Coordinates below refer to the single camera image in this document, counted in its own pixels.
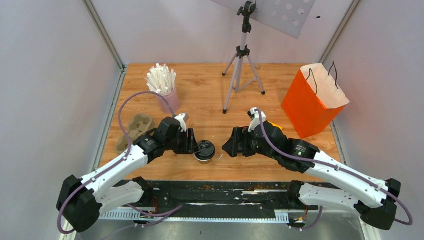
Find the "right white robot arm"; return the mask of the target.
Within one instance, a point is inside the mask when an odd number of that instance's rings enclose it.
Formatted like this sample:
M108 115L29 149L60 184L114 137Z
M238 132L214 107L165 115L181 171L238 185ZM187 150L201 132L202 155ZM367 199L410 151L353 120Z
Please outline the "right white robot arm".
M222 146L230 157L256 154L276 160L283 168L321 178L334 188L293 180L285 195L292 209L301 205L323 206L357 215L368 225L390 230L397 213L396 201L401 183L393 178L380 180L364 175L334 160L324 151L302 139L288 138L272 124L264 129L234 127Z

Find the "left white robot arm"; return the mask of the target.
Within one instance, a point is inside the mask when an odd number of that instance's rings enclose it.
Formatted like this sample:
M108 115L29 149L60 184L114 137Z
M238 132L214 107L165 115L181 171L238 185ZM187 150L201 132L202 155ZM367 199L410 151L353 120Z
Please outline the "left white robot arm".
M56 208L74 231L88 230L99 217L118 207L138 203L142 207L153 201L150 185L136 177L124 185L117 184L127 175L173 151L192 155L199 147L193 128L186 123L188 113L166 117L158 128L138 137L130 147L103 167L80 178L70 175L62 184Z

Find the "orange paper bag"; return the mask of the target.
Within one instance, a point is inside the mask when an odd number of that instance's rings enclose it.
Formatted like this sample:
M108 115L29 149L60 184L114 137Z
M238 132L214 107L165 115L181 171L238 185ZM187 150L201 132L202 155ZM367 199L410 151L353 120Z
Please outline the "orange paper bag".
M300 67L281 106L299 137L305 139L323 132L349 103L333 62L329 70L322 63Z

